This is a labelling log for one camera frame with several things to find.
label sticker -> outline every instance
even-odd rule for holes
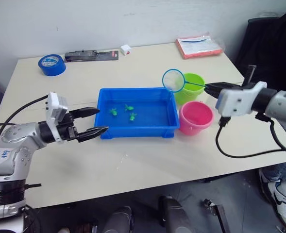
[[[12,148],[0,148],[0,164],[10,158]]]
[[[46,57],[44,60],[42,60],[41,64],[44,67],[51,67],[51,66],[57,64],[58,61],[59,61],[59,59],[57,57],[50,56],[50,57]]]

floor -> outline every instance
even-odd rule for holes
[[[276,226],[283,228],[259,192],[255,170],[210,183],[191,181],[42,208],[39,216],[44,233],[56,233],[64,226],[74,229],[78,223],[93,221],[98,222],[100,233],[116,208],[129,205],[135,213],[135,233],[165,233],[157,219],[161,195],[171,195],[180,202],[196,233],[222,232],[217,217],[203,207],[204,199],[224,206],[231,233],[277,233]]]

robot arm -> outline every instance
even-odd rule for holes
[[[286,91],[267,88],[267,83],[245,87],[231,83],[210,83],[205,91],[218,98],[216,108],[222,117],[250,114],[252,111],[275,118],[286,131]]]
[[[83,142],[99,136],[108,129],[95,127],[78,133],[73,123],[74,119],[94,115],[99,110],[82,108],[66,112],[66,100],[50,93],[46,102],[47,121],[18,124],[3,132],[0,138],[0,219],[16,216],[13,221],[15,226],[17,219],[21,219],[26,204],[25,181],[36,150],[54,141],[63,143],[77,139]],[[22,232],[23,222],[19,223]],[[0,221],[0,229],[5,229],[3,221]]]

pink bucket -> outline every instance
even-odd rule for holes
[[[198,101],[190,101],[180,108],[180,131],[187,135],[196,135],[213,122],[212,109]]]

white cube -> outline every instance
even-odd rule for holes
[[[123,45],[120,47],[120,49],[123,55],[128,55],[131,53],[131,47],[128,45]]]

